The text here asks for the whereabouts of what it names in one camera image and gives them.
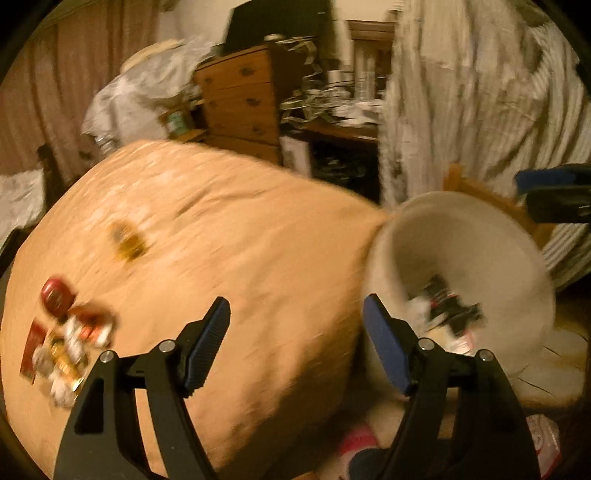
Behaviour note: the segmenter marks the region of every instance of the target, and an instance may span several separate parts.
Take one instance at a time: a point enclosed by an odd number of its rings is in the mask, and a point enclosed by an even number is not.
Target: curtain
[[[38,168],[48,144],[66,184],[89,168],[80,135],[91,100],[155,41],[158,0],[98,0],[38,31],[0,85],[0,174]]]

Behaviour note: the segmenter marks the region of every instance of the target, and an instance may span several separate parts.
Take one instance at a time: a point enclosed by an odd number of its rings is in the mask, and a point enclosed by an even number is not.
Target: drawer knob
[[[242,75],[243,77],[249,77],[250,75],[253,75],[254,73],[255,73],[255,71],[250,67],[242,67],[240,69],[240,75]]]

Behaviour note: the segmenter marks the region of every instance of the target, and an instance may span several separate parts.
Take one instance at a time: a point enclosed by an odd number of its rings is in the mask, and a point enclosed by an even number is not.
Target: blue gripper pad
[[[576,173],[566,168],[522,170],[515,175],[518,195],[524,195],[539,187],[571,186],[576,183]]]
[[[363,323],[388,380],[407,393],[411,386],[408,354],[418,340],[412,328],[403,320],[393,319],[375,293],[363,303]]]

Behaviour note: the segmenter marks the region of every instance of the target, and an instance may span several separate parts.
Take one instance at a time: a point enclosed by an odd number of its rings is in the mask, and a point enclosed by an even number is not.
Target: wooden chair
[[[550,241],[555,224],[535,223],[523,207],[490,191],[477,180],[462,177],[462,166],[458,163],[452,163],[450,165],[449,173],[443,182],[443,190],[447,192],[466,193],[467,195],[494,205],[520,224],[532,236],[540,250]]]

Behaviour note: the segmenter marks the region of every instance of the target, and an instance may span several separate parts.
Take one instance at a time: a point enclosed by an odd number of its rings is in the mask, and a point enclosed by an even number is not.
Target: candy wrapper
[[[115,319],[106,308],[88,302],[72,307],[68,315],[64,332],[70,341],[79,339],[96,348],[105,348],[111,343]]]
[[[545,480],[561,459],[558,425],[544,415],[530,415],[527,417],[527,426],[538,454],[541,480]]]
[[[83,378],[67,356],[63,345],[54,343],[49,347],[38,346],[33,353],[33,366],[39,376],[50,382],[50,395],[54,405],[71,408]]]

